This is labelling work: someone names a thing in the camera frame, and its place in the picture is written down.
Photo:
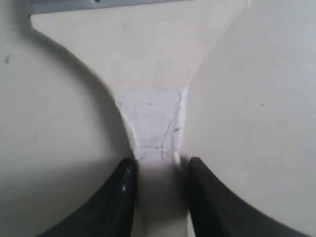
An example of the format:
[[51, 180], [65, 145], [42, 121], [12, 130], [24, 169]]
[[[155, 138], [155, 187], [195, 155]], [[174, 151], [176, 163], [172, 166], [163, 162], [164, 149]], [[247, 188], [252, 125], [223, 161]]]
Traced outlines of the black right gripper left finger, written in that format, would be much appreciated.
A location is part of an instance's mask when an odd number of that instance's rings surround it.
[[123, 159], [78, 210], [41, 237], [130, 237], [136, 201], [136, 162]]

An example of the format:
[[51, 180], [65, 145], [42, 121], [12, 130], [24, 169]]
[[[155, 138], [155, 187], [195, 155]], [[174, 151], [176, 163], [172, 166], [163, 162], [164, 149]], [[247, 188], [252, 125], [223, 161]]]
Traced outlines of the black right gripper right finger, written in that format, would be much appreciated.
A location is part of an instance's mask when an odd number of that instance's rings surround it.
[[188, 163], [188, 207], [197, 237], [303, 237], [246, 203], [198, 157]]

